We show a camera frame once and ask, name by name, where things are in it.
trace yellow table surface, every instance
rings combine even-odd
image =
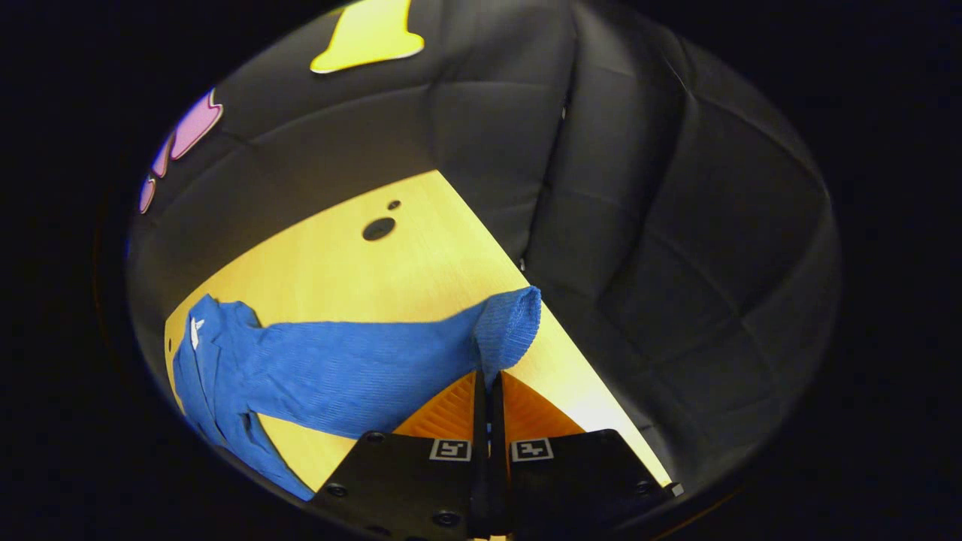
[[[401,202],[388,210],[391,201]],[[362,238],[373,220],[393,232]],[[529,284],[464,200],[434,170],[363,193],[277,233],[201,284],[167,318],[167,376],[189,309],[203,296],[243,301],[261,325],[278,322],[431,322]],[[663,486],[668,473],[546,306],[531,348],[507,371],[585,430],[613,428]],[[354,440],[258,414],[288,466],[313,490]]]

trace pink shape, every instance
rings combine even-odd
[[[157,158],[154,158],[154,165],[150,169],[154,171],[157,178],[164,178],[164,175],[167,174],[167,157],[170,155],[170,144],[173,141],[174,134],[170,134],[164,142],[164,146],[161,147],[160,153],[157,154]]]
[[[143,183],[143,187],[140,188],[140,213],[146,214],[147,208],[150,207],[150,202],[154,200],[154,192],[157,190],[157,183],[154,182],[153,177],[148,176],[147,180]]]
[[[223,105],[215,105],[214,91],[211,90],[190,108],[181,118],[174,132],[174,143],[170,148],[170,158],[180,160],[187,151],[201,140],[217,124],[224,113]]]

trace blue sweater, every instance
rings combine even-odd
[[[440,322],[267,328],[246,304],[204,296],[188,313],[174,386],[194,429],[306,501],[314,491],[288,468],[255,412],[349,438],[390,432],[474,370],[490,388],[528,350],[540,320],[533,287]]]

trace black background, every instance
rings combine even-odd
[[[11,539],[327,537],[167,409],[128,334],[119,262],[126,209],[173,120],[330,6],[3,8],[13,140],[27,143],[7,153],[7,235],[25,250],[9,282],[8,494],[22,506]],[[795,124],[834,197],[846,258],[819,384],[747,488],[671,539],[960,538],[957,13],[931,0],[639,8],[745,74]]]

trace yellow sticker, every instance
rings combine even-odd
[[[407,58],[424,48],[408,32],[411,0],[362,0],[343,9],[327,50],[311,61],[314,73]]]

